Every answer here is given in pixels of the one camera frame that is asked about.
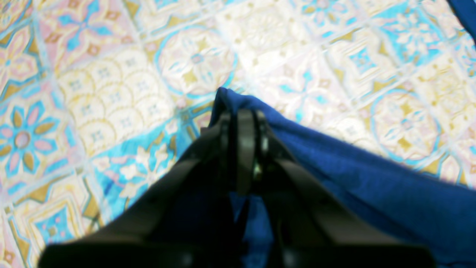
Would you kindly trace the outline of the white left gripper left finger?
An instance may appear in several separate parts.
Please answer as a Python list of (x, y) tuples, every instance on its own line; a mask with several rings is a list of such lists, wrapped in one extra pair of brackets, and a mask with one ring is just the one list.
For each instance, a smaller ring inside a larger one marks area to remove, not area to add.
[(173, 168), (98, 231), (47, 246), (39, 268), (241, 268), (223, 112)]

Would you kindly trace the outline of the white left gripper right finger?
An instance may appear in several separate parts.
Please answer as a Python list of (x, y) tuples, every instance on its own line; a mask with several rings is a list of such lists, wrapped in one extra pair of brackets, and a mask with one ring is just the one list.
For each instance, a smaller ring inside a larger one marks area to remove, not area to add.
[(272, 134), (264, 114), (242, 111), (242, 194), (262, 197), (279, 268), (434, 268), (421, 246), (355, 217)]

